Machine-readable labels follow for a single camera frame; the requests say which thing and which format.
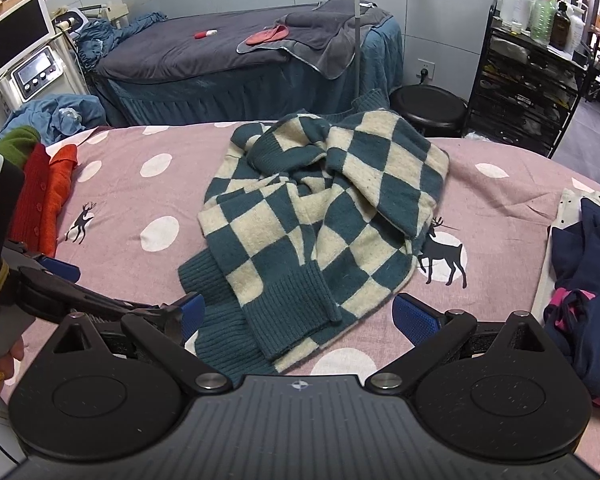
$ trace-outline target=crosshair logo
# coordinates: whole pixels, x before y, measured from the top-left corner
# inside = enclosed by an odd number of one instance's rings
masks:
[[[293,383],[291,383],[291,386],[294,387],[299,392],[301,392],[302,390],[308,388],[311,385],[309,383],[303,381],[302,379],[298,379],[297,381],[294,381]]]

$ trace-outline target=gray floor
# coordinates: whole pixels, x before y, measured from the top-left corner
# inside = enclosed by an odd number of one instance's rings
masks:
[[[600,103],[580,101],[554,161],[600,184]]]

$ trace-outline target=pink bedspread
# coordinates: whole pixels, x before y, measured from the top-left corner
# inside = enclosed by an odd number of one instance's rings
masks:
[[[80,165],[59,218],[56,257],[78,265],[80,284],[100,293],[147,303],[179,298],[176,269],[205,247],[196,216],[236,126],[148,126],[92,135],[78,147]],[[418,269],[405,291],[438,310],[462,308],[481,320],[530,310],[562,190],[600,186],[518,148],[434,142],[451,160],[441,225],[434,230],[435,241],[448,247],[448,260],[432,261],[427,283],[424,254],[425,271]],[[390,304],[382,306],[290,373],[349,373],[364,381],[411,348],[391,316]],[[5,397],[53,329],[37,321],[25,334],[27,355]],[[187,347],[194,351],[194,341]],[[600,471],[598,410],[578,454]]]

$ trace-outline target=monitor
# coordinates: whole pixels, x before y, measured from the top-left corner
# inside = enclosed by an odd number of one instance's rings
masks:
[[[0,76],[55,36],[45,0],[22,0],[0,15]]]

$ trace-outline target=metal bolt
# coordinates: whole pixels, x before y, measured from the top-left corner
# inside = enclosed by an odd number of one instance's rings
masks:
[[[391,373],[376,374],[371,377],[371,384],[383,390],[392,390],[402,384],[400,376]]]
[[[226,377],[222,374],[209,372],[199,375],[196,378],[196,384],[205,390],[217,390],[226,384]]]

